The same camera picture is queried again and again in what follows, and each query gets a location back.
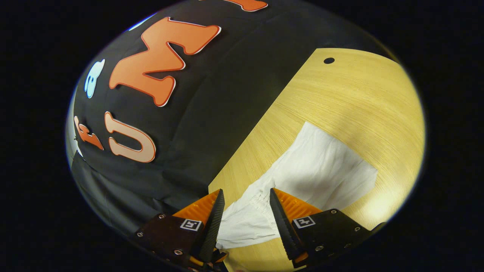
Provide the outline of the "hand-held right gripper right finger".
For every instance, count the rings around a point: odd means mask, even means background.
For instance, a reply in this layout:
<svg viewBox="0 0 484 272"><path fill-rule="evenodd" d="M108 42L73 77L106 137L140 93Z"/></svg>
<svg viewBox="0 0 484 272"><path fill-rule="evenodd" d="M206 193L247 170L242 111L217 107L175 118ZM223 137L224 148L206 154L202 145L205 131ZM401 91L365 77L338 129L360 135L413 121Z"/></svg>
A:
<svg viewBox="0 0 484 272"><path fill-rule="evenodd" d="M270 206L294 268L328 264L373 235L338 209L321 210L282 190L270 190Z"/></svg>

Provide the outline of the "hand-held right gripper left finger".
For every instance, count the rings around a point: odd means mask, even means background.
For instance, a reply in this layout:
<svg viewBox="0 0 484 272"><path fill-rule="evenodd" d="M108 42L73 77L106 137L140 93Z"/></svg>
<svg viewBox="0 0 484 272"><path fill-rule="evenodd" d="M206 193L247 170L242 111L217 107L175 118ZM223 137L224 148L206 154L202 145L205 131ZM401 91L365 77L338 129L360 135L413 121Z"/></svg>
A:
<svg viewBox="0 0 484 272"><path fill-rule="evenodd" d="M159 213L134 233L134 244L179 270L222 270L225 252L216 248L225 206L219 189L173 215Z"/></svg>

